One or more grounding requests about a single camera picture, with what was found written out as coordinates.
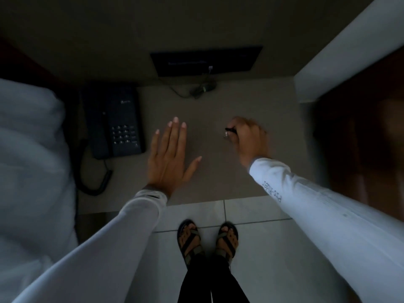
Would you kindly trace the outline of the person's right hand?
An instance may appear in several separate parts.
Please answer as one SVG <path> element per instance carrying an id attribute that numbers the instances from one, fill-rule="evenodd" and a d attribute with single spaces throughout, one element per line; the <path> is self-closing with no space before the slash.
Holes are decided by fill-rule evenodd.
<path id="1" fill-rule="evenodd" d="M 269 139 L 266 131 L 260 126 L 260 141 L 247 143 L 233 143 L 240 163 L 249 169 L 252 163 L 258 158 L 270 158 Z"/>

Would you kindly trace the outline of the person's left hand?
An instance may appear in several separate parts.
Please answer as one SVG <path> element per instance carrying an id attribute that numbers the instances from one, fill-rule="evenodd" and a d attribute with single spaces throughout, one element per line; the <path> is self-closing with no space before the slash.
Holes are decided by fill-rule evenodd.
<path id="1" fill-rule="evenodd" d="M 175 156 L 169 156 L 169 138 L 172 121 L 169 121 L 161 134 L 160 155 L 151 161 L 148 159 L 148 186 L 165 193 L 169 199 L 182 185 L 183 173 L 188 168 L 185 165 L 187 144 L 187 124 L 180 122 L 179 140 Z"/>

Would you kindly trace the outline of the person's left forearm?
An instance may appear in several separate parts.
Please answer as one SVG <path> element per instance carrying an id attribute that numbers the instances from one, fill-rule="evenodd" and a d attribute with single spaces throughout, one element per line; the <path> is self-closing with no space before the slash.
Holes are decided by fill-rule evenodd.
<path id="1" fill-rule="evenodd" d="M 51 266 L 13 303 L 124 303 L 167 202 L 160 190 L 140 190 L 114 219 Z"/>

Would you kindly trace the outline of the person's right forearm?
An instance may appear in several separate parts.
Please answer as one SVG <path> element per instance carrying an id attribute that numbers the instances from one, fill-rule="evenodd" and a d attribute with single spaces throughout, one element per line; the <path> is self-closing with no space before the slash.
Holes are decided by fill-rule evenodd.
<path id="1" fill-rule="evenodd" d="M 362 303 L 404 303 L 404 222 L 257 157 L 249 174 L 302 229 Z"/>

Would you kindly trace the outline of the black desk telephone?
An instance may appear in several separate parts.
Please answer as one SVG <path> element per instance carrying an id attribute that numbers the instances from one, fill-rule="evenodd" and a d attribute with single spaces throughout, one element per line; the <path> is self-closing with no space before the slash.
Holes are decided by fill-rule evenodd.
<path id="1" fill-rule="evenodd" d="M 139 155 L 146 144 L 139 96 L 133 83 L 93 82 L 80 91 L 93 157 Z"/>

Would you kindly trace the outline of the person's left sandal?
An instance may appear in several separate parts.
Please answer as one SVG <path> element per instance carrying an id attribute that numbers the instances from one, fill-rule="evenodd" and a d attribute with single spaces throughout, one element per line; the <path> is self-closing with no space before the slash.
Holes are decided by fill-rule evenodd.
<path id="1" fill-rule="evenodd" d="M 177 243 L 187 269 L 197 255 L 205 255 L 201 236 L 193 220 L 185 219 L 177 230 Z"/>

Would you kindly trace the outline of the person's sandal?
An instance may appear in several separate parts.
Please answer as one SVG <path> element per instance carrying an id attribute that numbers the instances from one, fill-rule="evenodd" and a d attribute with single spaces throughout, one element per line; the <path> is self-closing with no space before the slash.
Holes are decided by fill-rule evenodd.
<path id="1" fill-rule="evenodd" d="M 236 226 L 230 221 L 224 222 L 216 238 L 215 255 L 223 257 L 230 265 L 239 246 Z"/>
<path id="2" fill-rule="evenodd" d="M 205 255 L 201 236 L 193 220 L 185 219 L 177 230 L 177 243 L 187 269 L 197 255 Z"/>

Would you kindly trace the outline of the person's right sandal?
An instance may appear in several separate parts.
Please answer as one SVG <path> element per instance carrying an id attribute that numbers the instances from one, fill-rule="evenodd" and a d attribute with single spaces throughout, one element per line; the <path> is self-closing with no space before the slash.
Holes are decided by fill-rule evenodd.
<path id="1" fill-rule="evenodd" d="M 223 257 L 230 265 L 239 246 L 236 226 L 230 221 L 224 222 L 216 238 L 215 255 Z"/>

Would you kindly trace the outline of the black trousers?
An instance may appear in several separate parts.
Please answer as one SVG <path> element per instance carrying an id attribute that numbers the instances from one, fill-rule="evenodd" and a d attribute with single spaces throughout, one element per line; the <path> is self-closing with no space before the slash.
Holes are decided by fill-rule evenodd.
<path id="1" fill-rule="evenodd" d="M 221 255 L 194 256 L 181 285 L 178 303 L 250 303 Z"/>

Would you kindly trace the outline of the brown wooden furniture panel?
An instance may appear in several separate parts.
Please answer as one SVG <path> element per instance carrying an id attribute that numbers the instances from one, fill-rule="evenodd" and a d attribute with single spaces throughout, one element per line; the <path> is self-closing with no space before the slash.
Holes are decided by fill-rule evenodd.
<path id="1" fill-rule="evenodd" d="M 316 102 L 331 189 L 404 222 L 404 46 Z"/>

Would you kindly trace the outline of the white bed duvet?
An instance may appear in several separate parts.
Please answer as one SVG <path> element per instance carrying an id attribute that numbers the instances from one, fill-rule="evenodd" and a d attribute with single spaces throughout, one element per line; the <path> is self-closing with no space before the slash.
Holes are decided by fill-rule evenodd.
<path id="1" fill-rule="evenodd" d="M 78 245 L 64 119 L 51 90 L 0 79 L 0 303 Z"/>

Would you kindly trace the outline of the dark wooden headboard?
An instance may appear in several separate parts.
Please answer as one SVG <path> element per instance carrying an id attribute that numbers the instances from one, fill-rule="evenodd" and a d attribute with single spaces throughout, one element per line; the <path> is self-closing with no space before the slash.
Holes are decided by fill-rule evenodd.
<path id="1" fill-rule="evenodd" d="M 53 91 L 63 102 L 78 103 L 78 90 L 54 76 L 0 37 L 0 79 Z"/>

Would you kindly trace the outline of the black wall socket panel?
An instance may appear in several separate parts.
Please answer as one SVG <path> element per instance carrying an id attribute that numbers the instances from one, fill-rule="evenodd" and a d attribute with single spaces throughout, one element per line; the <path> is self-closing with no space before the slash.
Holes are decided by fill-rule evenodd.
<path id="1" fill-rule="evenodd" d="M 263 47 L 249 46 L 150 54 L 159 77 L 201 76 L 250 71 Z"/>

